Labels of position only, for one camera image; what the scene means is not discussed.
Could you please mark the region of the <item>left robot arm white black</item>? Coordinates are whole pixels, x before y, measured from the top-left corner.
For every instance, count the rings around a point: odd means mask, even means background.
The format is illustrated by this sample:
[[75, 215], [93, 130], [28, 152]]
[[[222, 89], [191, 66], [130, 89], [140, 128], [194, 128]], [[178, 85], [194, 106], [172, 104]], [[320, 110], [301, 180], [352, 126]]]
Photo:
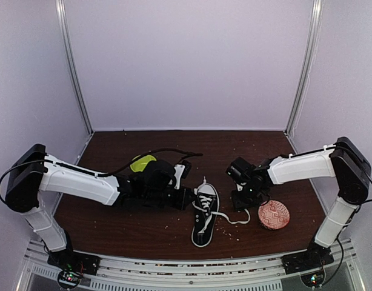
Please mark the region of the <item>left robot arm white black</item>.
[[124, 199], [170, 206], [184, 210], [195, 199], [192, 189], [183, 186], [191, 169], [191, 152], [178, 151], [184, 157], [171, 164], [155, 157], [161, 149], [136, 156], [113, 172], [97, 172], [64, 162], [35, 144], [4, 174], [7, 188], [0, 200], [12, 211], [21, 213], [32, 230], [66, 269], [79, 264], [68, 233], [44, 208], [39, 192], [59, 192], [115, 206]]

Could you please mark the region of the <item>black white canvas sneaker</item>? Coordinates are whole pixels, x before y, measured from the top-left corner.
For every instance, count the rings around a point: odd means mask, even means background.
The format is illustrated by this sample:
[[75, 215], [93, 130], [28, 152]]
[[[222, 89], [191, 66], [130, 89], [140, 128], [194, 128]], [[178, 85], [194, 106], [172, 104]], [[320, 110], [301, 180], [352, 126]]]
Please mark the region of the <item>black white canvas sneaker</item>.
[[206, 247], [213, 237], [213, 229], [219, 211], [219, 195], [213, 185], [204, 181], [194, 190], [194, 226], [191, 241], [196, 247]]

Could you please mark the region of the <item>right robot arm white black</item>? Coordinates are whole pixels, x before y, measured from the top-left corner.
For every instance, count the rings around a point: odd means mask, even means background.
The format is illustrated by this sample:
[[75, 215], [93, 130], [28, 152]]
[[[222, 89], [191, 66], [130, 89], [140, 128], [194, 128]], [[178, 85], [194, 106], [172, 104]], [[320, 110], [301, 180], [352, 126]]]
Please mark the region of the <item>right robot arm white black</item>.
[[353, 213], [368, 198], [372, 166], [347, 137], [305, 153], [279, 155], [258, 165], [237, 157], [226, 169], [236, 188], [231, 196], [235, 209], [255, 204], [263, 191], [289, 182], [334, 179], [336, 199], [313, 236], [313, 245], [303, 254], [307, 267], [316, 267], [326, 257], [326, 248], [335, 242]]

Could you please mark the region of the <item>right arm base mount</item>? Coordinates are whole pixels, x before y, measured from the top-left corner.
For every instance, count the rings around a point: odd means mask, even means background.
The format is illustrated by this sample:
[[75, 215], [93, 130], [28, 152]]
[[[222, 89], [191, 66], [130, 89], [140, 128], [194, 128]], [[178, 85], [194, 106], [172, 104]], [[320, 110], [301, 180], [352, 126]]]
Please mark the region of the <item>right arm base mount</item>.
[[284, 255], [282, 264], [287, 275], [298, 273], [306, 287], [320, 287], [326, 281], [325, 266], [332, 264], [331, 254], [321, 256], [316, 252], [303, 251]]

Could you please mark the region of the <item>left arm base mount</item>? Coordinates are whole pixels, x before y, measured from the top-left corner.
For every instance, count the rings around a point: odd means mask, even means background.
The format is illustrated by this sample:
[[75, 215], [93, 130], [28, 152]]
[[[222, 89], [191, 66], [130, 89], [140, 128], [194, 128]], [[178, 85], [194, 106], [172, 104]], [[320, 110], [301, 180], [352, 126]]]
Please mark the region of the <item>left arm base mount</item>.
[[57, 283], [66, 290], [76, 288], [85, 279], [85, 275], [96, 275], [100, 257], [83, 253], [74, 253], [73, 258], [61, 258], [56, 254], [49, 255], [47, 263], [59, 267]]

